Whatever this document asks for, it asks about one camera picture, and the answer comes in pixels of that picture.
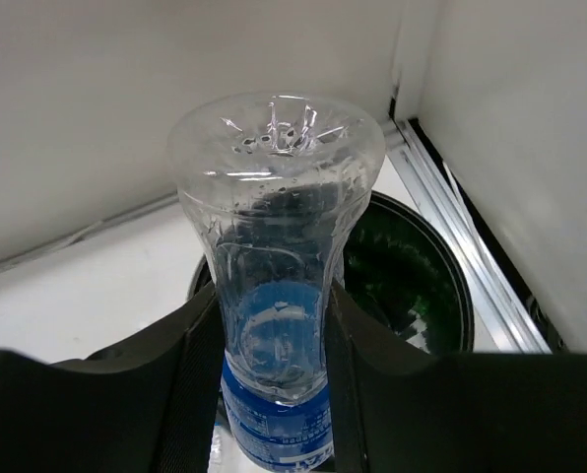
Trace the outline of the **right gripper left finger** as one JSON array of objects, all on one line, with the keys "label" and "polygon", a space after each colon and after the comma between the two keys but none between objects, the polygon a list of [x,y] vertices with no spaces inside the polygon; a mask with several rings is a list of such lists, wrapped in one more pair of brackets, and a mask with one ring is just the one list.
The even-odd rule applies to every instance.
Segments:
[{"label": "right gripper left finger", "polygon": [[224,355],[217,296],[86,359],[0,350],[0,472],[204,472]]}]

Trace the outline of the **Pocari Sweat clear bottle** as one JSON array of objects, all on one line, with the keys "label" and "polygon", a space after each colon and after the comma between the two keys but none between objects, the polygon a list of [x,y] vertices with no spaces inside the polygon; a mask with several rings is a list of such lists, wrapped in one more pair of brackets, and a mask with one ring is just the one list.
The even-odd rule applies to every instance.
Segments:
[{"label": "Pocari Sweat clear bottle", "polygon": [[324,314],[382,129],[341,100],[241,94],[186,113],[166,152],[219,298],[231,433],[266,470],[310,471],[333,452]]}]

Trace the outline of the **green plastic soda bottle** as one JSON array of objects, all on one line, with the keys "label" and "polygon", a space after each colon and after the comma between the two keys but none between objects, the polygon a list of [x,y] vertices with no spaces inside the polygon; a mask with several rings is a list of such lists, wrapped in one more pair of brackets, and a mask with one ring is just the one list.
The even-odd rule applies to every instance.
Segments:
[{"label": "green plastic soda bottle", "polygon": [[345,283],[359,307],[400,339],[435,355],[462,347],[454,280],[405,221],[361,217],[345,247]]}]

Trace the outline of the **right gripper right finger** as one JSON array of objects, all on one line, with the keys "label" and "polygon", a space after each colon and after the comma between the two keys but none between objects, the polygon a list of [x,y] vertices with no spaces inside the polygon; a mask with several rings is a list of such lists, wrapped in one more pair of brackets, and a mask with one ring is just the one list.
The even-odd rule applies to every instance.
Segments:
[{"label": "right gripper right finger", "polygon": [[325,318],[340,472],[587,472],[587,354],[427,354],[339,285]]}]

